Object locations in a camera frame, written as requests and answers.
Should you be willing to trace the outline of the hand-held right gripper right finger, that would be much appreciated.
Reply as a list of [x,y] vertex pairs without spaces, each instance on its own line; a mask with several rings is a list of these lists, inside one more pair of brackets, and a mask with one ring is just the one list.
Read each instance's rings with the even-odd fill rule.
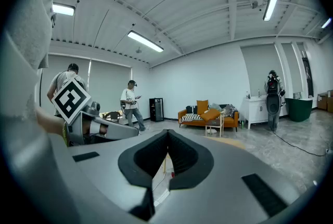
[[[307,196],[278,171],[246,150],[203,136],[187,136],[206,147],[214,158],[210,174],[192,189],[172,190],[155,214],[155,224],[285,224],[302,211]],[[257,175],[277,196],[259,201],[244,182]]]

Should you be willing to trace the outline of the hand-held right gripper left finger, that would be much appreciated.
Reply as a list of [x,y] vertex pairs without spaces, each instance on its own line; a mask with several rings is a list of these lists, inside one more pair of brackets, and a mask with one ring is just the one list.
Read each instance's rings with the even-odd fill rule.
[[153,175],[166,156],[168,133],[67,148],[50,138],[64,184],[60,224],[169,224],[167,202],[154,207]]

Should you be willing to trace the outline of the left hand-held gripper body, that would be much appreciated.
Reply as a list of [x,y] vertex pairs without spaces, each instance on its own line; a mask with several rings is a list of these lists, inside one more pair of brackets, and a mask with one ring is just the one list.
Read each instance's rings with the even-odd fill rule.
[[84,145],[109,142],[109,140],[89,136],[89,122],[81,119],[81,111],[92,104],[91,96],[72,79],[65,83],[54,96],[52,103],[65,121],[64,138],[70,145]]

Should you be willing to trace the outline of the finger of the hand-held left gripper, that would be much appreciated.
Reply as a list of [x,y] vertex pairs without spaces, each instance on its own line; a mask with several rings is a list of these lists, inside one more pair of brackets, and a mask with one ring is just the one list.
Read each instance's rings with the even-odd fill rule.
[[81,111],[81,119],[89,122],[89,136],[96,136],[107,140],[122,140],[136,137],[139,131],[135,127],[112,122]]

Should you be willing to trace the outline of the person's left forearm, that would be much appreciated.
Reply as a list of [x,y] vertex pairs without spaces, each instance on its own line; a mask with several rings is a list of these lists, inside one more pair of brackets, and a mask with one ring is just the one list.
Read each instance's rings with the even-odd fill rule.
[[39,106],[36,106],[35,111],[38,124],[44,128],[47,133],[63,135],[64,119],[48,114]]

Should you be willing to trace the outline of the dark chair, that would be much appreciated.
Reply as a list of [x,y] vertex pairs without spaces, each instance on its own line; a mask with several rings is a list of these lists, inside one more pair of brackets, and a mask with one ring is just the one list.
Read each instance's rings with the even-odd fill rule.
[[106,120],[119,123],[121,114],[118,111],[103,113],[102,117]]

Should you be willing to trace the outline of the orange sofa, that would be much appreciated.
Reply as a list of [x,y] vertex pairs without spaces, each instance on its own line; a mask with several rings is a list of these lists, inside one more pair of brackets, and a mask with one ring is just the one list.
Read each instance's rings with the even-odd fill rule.
[[[221,104],[221,108],[224,108],[227,104]],[[177,120],[178,120],[178,123],[180,126],[182,125],[187,125],[187,126],[198,126],[198,127],[204,127],[205,126],[205,121],[193,121],[193,122],[183,122],[183,123],[180,123],[180,117],[184,116],[186,114],[186,109],[182,110],[182,111],[179,111],[178,112],[178,117],[177,117]],[[239,112],[237,110],[237,112],[235,112],[234,114],[234,118],[232,117],[224,117],[224,127],[225,128],[235,128],[237,129],[237,126],[238,126],[238,120],[239,120]]]

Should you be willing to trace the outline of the black white striped blanket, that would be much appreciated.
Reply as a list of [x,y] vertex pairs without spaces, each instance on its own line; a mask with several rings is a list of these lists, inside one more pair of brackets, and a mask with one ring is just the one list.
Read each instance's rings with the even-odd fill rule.
[[184,116],[180,117],[180,123],[193,121],[203,121],[203,119],[200,115],[193,113],[186,113]]

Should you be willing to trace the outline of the orange cushion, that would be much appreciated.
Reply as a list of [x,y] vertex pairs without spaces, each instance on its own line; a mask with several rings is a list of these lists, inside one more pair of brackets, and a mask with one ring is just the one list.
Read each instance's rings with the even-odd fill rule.
[[221,115],[221,112],[217,109],[209,109],[206,113],[201,114],[200,117],[205,121],[208,122],[210,120],[214,120]]
[[208,100],[197,100],[197,114],[202,115],[208,110]]

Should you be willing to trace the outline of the black white patterned throw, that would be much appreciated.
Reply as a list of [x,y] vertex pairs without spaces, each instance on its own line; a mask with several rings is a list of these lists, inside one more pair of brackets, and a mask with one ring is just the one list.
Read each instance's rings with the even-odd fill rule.
[[232,117],[232,118],[234,118],[235,112],[237,112],[237,109],[233,105],[231,105],[231,104],[227,104],[222,109],[222,113],[224,114],[225,117]]

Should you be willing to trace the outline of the person's grey shirt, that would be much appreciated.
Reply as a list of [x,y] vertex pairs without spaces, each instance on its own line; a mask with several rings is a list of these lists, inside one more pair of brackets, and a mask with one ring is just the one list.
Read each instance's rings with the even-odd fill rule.
[[35,122],[37,71],[48,67],[53,0],[18,0],[0,36],[0,115]]

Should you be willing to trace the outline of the white cabinet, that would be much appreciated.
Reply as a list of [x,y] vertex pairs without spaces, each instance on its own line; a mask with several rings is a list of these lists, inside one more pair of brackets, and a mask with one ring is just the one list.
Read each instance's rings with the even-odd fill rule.
[[248,129],[252,124],[268,123],[268,113],[266,109],[266,96],[251,97],[245,101],[245,119],[248,121]]

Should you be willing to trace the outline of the grey oval backpack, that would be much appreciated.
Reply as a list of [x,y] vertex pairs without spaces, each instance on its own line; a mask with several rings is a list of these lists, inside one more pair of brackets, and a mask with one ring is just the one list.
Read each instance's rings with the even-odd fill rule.
[[280,113],[281,101],[279,94],[268,94],[266,96],[266,108],[269,115],[275,116]]

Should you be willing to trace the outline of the cardboard boxes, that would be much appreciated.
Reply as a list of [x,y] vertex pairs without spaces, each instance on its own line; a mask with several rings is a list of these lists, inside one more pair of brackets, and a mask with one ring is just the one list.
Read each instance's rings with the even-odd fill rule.
[[321,110],[333,113],[333,90],[317,95],[317,107]]

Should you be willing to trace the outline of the white ceiling sensor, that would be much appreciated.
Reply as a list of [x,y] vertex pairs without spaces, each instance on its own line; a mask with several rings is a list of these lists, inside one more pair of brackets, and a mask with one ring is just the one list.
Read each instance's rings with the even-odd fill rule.
[[251,9],[259,9],[259,11],[262,10],[264,6],[266,6],[267,0],[252,0],[250,7]]

